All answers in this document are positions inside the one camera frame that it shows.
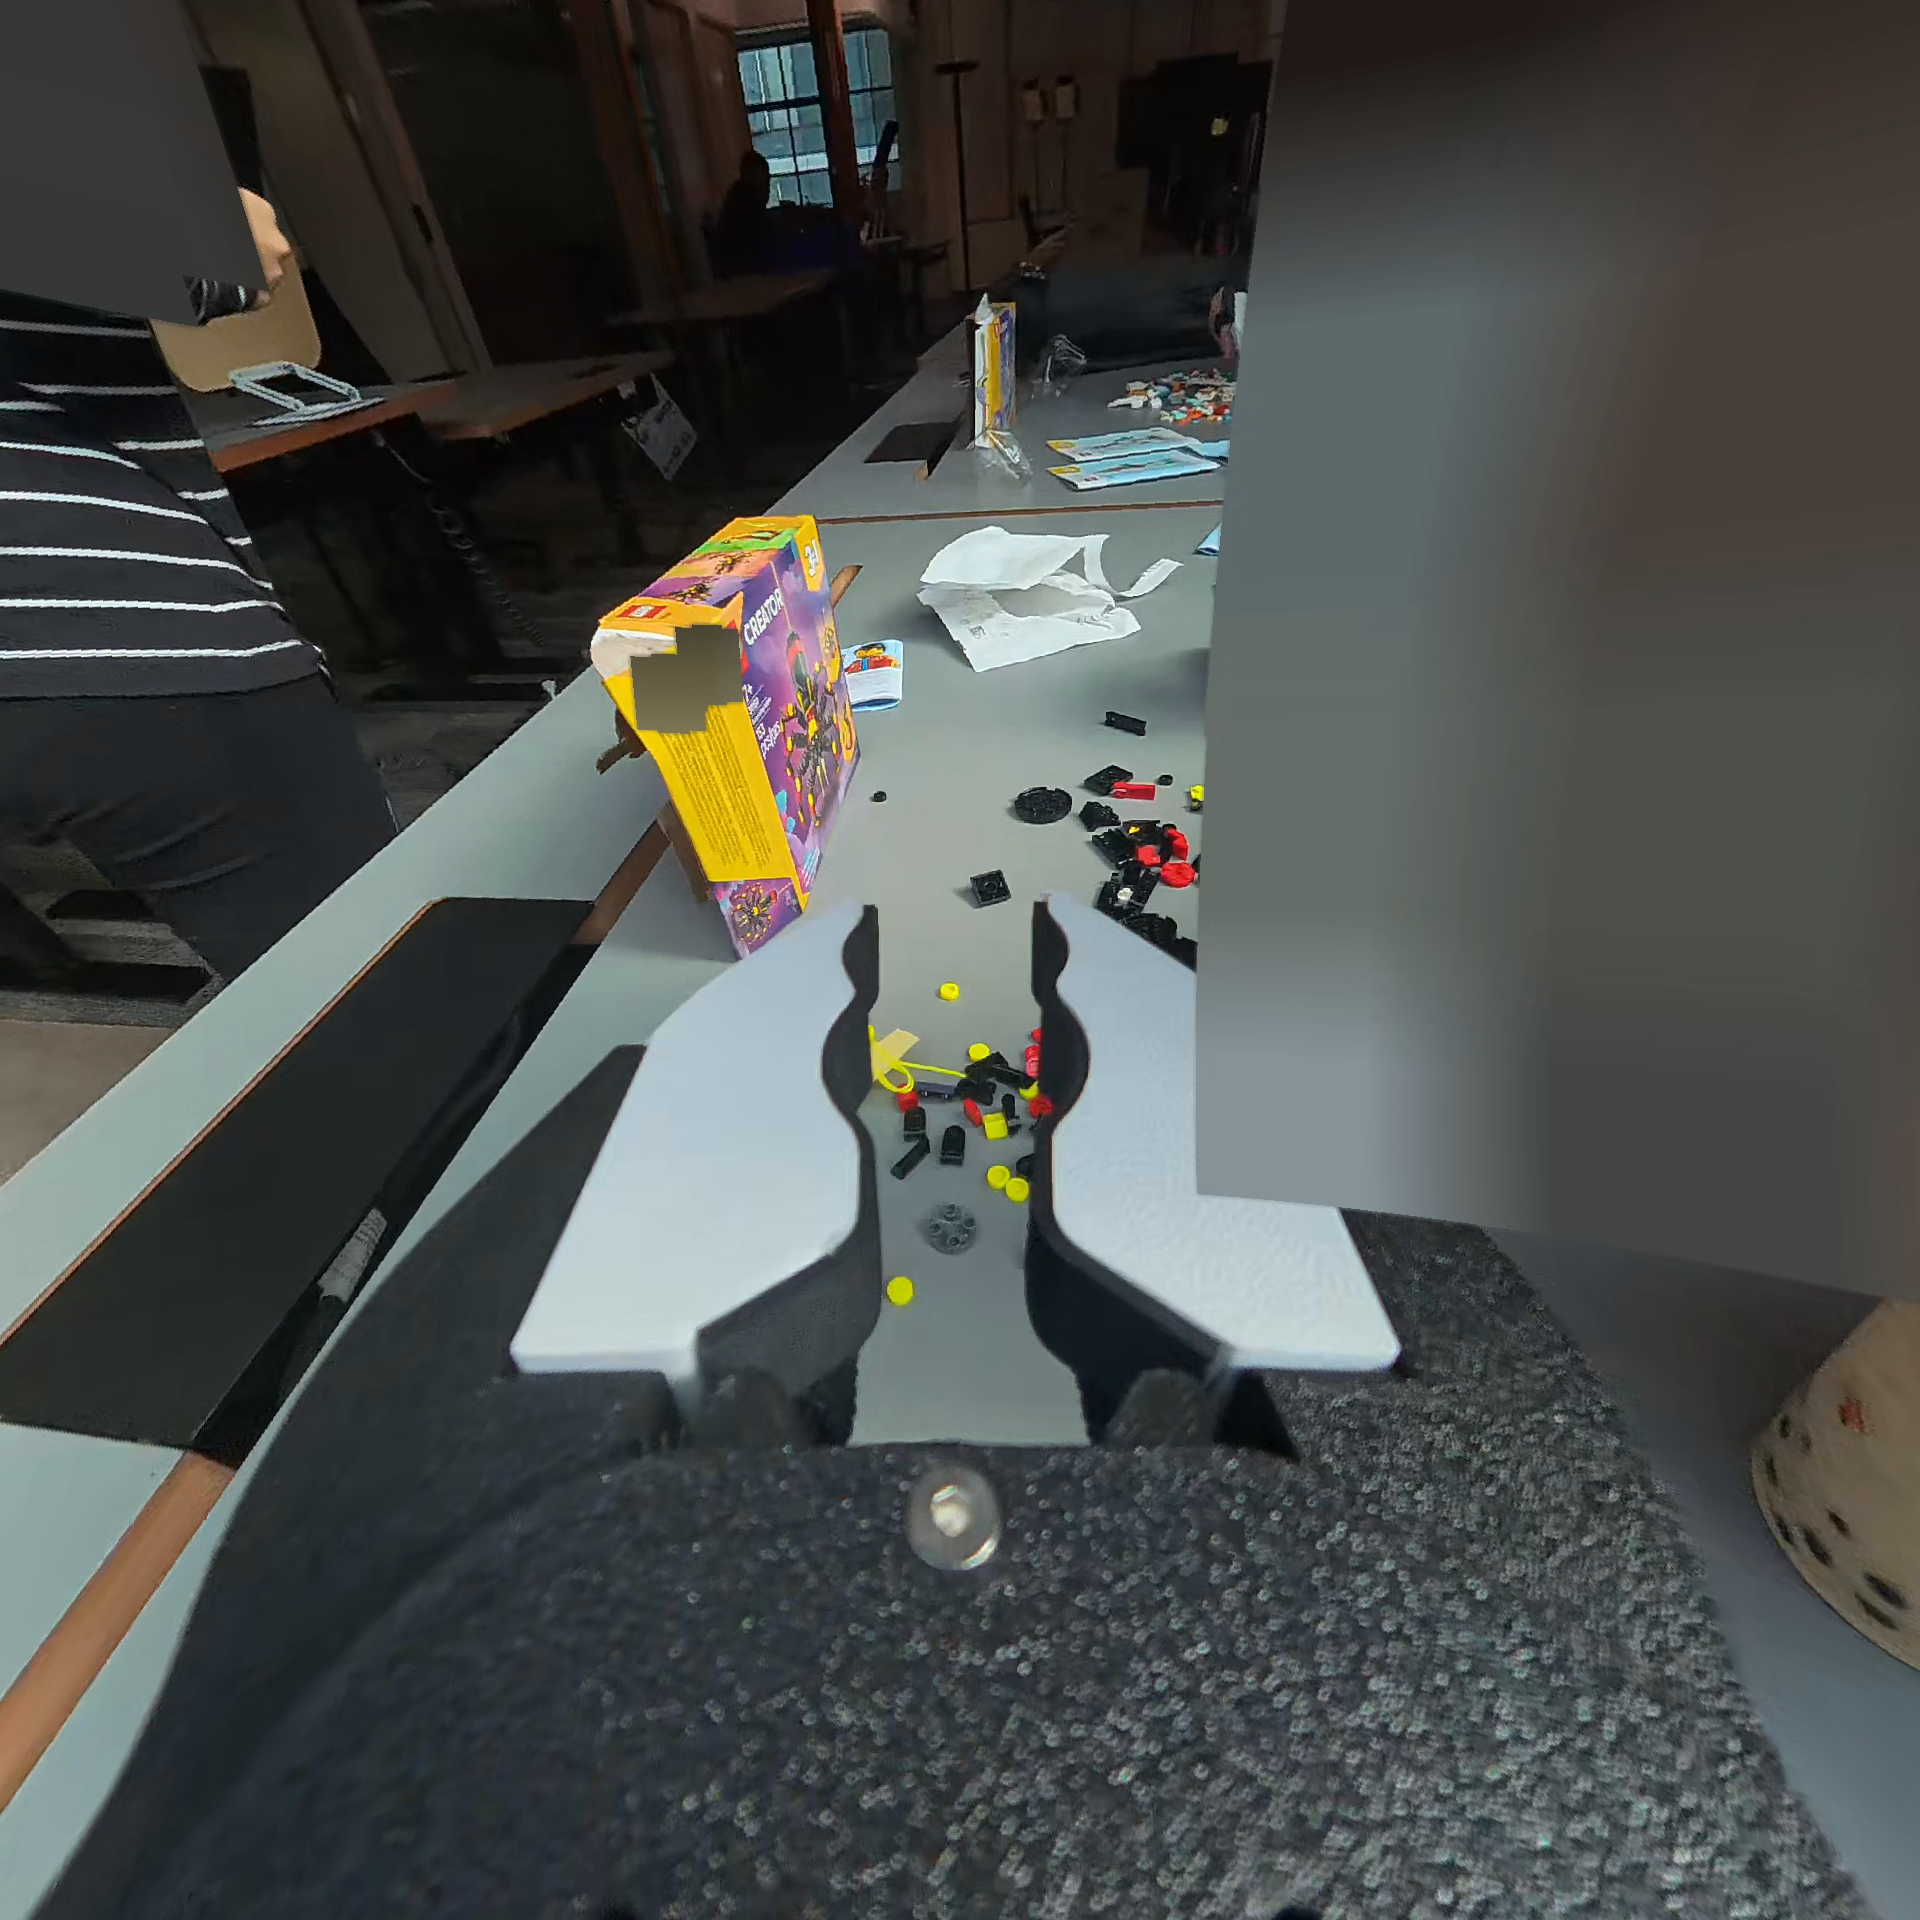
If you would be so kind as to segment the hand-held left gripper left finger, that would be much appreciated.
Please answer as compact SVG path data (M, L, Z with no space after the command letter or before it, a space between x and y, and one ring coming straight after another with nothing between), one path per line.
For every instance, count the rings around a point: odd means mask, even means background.
M519 1376L652 1376L685 1419L754 1376L818 1444L851 1442L884 1303L858 1120L876 984L876 907L813 907L654 1028L513 1329Z

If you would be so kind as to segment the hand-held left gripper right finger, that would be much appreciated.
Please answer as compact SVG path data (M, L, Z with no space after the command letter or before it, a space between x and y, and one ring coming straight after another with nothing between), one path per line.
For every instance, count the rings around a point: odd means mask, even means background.
M1106 1442L1127 1393L1174 1447L1283 1454L1266 1376L1377 1379L1401 1340L1337 1210L1196 1180L1196 977L1061 893L1031 924L1040 1015L1023 1306Z

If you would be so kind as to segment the pile of black red bricks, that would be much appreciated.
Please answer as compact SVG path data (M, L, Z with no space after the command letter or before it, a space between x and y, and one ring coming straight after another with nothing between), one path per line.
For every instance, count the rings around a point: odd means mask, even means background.
M1196 939L1156 897L1179 898L1196 886L1200 854L1190 824L1203 802L1200 785L1177 789L1174 775L1138 778L1124 763L1106 763L1083 779L1087 802L1079 823L1089 848L1106 864L1092 905L1099 915L1196 970Z

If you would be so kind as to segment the heap of small toy pieces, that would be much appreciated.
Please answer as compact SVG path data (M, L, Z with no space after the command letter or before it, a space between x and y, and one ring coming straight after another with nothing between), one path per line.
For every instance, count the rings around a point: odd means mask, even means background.
M1033 1139L1054 1117L1054 1101L1038 1083L1040 1031L1033 1028L1022 1059L972 1043L967 1059L948 1069L918 1058L919 1039L906 1028L868 1031L873 1086L895 1112L901 1144L888 1178L906 1182L922 1167L961 1169L972 1143L989 1150L986 1182L1009 1201L1027 1201L1033 1185L1033 1155L998 1160L1001 1147Z

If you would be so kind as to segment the purple yellow toy box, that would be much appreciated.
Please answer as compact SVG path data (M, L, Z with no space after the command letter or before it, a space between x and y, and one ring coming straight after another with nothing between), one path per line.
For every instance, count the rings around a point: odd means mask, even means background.
M858 763L814 520L727 521L603 611L587 660L659 771L695 893L755 952L804 915Z

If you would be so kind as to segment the torn white paper bag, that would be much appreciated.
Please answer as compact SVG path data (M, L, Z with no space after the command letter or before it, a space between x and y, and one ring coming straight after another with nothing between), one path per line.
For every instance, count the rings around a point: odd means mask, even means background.
M1105 546L1105 534L974 528L925 567L918 600L942 624L974 673L1127 637L1139 631L1133 602L1183 565L1156 560L1127 587L1114 587L1102 565Z

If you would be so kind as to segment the beige speckled object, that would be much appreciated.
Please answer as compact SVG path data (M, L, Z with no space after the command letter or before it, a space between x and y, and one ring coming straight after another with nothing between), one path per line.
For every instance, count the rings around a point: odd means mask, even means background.
M1763 1523L1850 1629L1918 1666L1918 1309L1879 1303L1751 1447Z

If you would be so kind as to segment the hanging paper tag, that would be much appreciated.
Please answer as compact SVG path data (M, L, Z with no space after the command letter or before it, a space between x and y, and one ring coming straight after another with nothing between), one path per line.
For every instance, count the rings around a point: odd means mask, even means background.
M621 382L621 435L669 483L678 482L698 445L698 429L669 393L657 372Z

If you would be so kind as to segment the wooden background table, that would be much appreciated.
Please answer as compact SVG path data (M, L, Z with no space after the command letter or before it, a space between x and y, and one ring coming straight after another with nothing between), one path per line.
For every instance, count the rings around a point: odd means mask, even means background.
M645 376L670 366L670 349L649 349L400 382L365 389L359 408L324 420L269 410L237 392L192 395L186 410L215 470L237 474L408 420L416 420L442 443L498 442L595 398L632 393Z

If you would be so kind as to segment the narrow upright toy box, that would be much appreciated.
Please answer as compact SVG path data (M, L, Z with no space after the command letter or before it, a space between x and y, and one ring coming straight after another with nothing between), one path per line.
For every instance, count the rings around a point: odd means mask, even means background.
M967 318L972 449L991 449L1016 425L1016 303L980 296Z

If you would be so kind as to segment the brown cardboard piece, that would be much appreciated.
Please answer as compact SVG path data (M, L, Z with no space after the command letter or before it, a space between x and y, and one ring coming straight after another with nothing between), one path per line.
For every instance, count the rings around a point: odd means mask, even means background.
M261 309L199 327L151 321L150 330L172 379L193 393L230 389L235 372L285 366L315 372L323 360L299 260Z

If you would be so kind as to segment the paned window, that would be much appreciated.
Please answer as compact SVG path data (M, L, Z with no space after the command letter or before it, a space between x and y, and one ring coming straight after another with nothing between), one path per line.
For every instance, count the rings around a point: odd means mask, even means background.
M852 154L868 177L882 135L899 123L894 43L875 17L843 26ZM769 168L772 205L829 205L824 92L801 28L740 33L735 61L749 138Z

